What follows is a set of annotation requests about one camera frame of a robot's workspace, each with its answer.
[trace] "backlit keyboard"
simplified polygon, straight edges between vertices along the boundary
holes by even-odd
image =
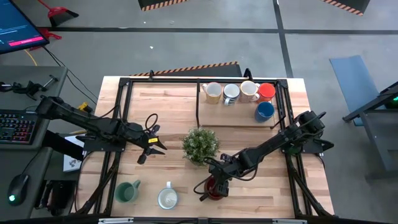
[[[35,113],[0,110],[0,144],[32,144],[39,121]]]

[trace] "paper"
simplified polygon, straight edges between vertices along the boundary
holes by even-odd
[[[78,145],[78,146],[81,146],[81,147],[84,147],[84,145],[85,145],[85,143],[78,140],[76,138],[76,136],[68,136],[68,137],[65,137],[65,139]],[[68,155],[63,155],[63,171],[64,172],[71,172],[74,170],[78,170],[78,169],[80,169],[80,166],[81,166],[81,161],[74,159]]]

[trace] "hazard stripe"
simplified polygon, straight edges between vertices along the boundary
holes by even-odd
[[[323,1],[325,3],[328,3],[328,4],[331,4],[332,6],[339,7],[340,9],[344,9],[344,10],[350,12],[350,13],[353,13],[353,14],[356,14],[356,15],[359,15],[359,16],[363,16],[363,13],[361,11],[359,11],[359,10],[357,10],[355,8],[346,6],[346,5],[344,5],[344,4],[340,3],[340,2],[337,2],[337,1],[334,1],[334,0],[321,0],[321,1]]]
[[[214,63],[211,65],[199,65],[199,66],[192,66],[192,67],[185,67],[185,68],[176,68],[176,69],[170,69],[170,70],[163,70],[163,71],[157,71],[154,74],[155,75],[160,75],[160,74],[166,74],[166,73],[173,73],[173,72],[183,72],[183,71],[189,71],[189,70],[196,70],[196,69],[203,69],[203,68],[212,68],[212,67],[221,67],[221,66],[226,66],[226,65],[237,65],[238,62],[225,62],[225,63]],[[131,76],[149,76],[149,72],[147,73],[138,73],[135,75]]]
[[[186,2],[186,1],[188,1],[188,0],[169,0],[169,1],[162,2],[162,3],[156,3],[156,4],[153,4],[150,6],[143,7],[141,10],[149,11],[149,10],[159,9],[159,8],[162,8],[165,6],[171,6],[173,4],[178,4],[178,3],[182,3],[182,2]]]

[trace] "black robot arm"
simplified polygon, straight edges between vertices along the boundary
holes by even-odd
[[[75,124],[90,132],[96,138],[108,143],[116,143],[122,140],[131,142],[144,149],[138,159],[139,164],[145,162],[146,156],[150,154],[164,154],[151,146],[159,146],[167,149],[160,141],[156,132],[160,126],[155,125],[152,129],[143,129],[140,124],[127,123],[121,119],[102,118],[93,116],[85,111],[73,108],[59,97],[42,97],[36,113],[43,119],[62,119]]]
[[[257,167],[264,157],[273,151],[282,148],[285,152],[294,151],[302,148],[309,140],[319,139],[323,134],[325,127],[320,121],[320,118],[325,115],[323,112],[317,116],[313,111],[306,111],[298,115],[294,122],[285,130],[280,130],[277,135],[270,138],[268,141],[262,143],[257,147],[245,148],[233,156],[226,154],[221,155],[222,161],[216,161],[213,158],[207,158],[206,162],[209,166],[209,176],[214,178],[215,184],[206,192],[200,200],[203,201],[209,194],[228,196],[228,181],[232,178],[249,181],[254,178],[257,172]],[[328,142],[328,148],[333,147],[333,144]],[[242,179],[245,175],[255,171],[255,174],[250,179]]]

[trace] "concrete floor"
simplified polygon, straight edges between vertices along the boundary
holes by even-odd
[[[276,29],[272,0],[191,0],[141,12],[132,0],[47,0],[81,16],[64,23],[81,27]],[[49,26],[36,1],[16,0],[37,26]],[[373,0],[363,17],[319,0],[279,0],[285,29],[397,30],[398,1]],[[286,77],[278,34],[59,32],[48,48],[95,94],[105,75],[204,65],[237,60],[255,77]],[[378,154],[361,127],[341,117],[348,108],[329,58],[361,55],[378,90],[397,81],[396,35],[286,35],[293,75],[304,78],[311,108],[326,125],[324,139],[335,143],[325,153],[326,176],[336,215],[398,223],[398,183],[368,183],[364,176],[381,168]],[[32,52],[39,65],[55,65],[43,50]],[[0,56],[3,65],[31,65],[23,51]],[[65,82],[61,97],[73,106],[87,99]],[[52,131],[78,128],[53,121]]]

